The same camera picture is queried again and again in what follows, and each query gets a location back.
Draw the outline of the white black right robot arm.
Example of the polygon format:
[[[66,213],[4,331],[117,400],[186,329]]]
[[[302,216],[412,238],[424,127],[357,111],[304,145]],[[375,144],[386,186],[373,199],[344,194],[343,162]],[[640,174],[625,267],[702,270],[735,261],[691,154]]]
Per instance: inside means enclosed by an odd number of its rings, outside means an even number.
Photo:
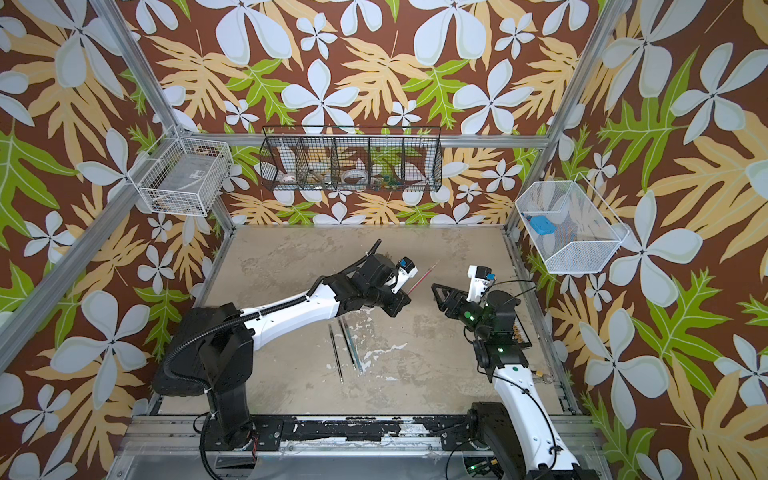
[[[476,402],[468,411],[469,439],[494,454],[504,479],[597,479],[561,439],[534,385],[534,374],[515,335],[520,299],[504,291],[465,292],[434,284],[438,309],[460,321],[476,368],[493,385],[499,402]]]

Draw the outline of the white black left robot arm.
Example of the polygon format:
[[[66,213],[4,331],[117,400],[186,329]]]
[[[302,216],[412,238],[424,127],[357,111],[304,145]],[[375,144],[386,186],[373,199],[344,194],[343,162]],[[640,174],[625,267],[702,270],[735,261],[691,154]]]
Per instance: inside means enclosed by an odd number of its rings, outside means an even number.
[[[394,318],[410,303],[405,284],[418,272],[404,257],[394,262],[371,248],[341,271],[318,277],[305,291],[258,307],[195,307],[183,317],[152,382],[166,397],[206,397],[208,446],[235,450],[252,442],[256,427],[245,392],[256,351],[300,328],[377,307]]]

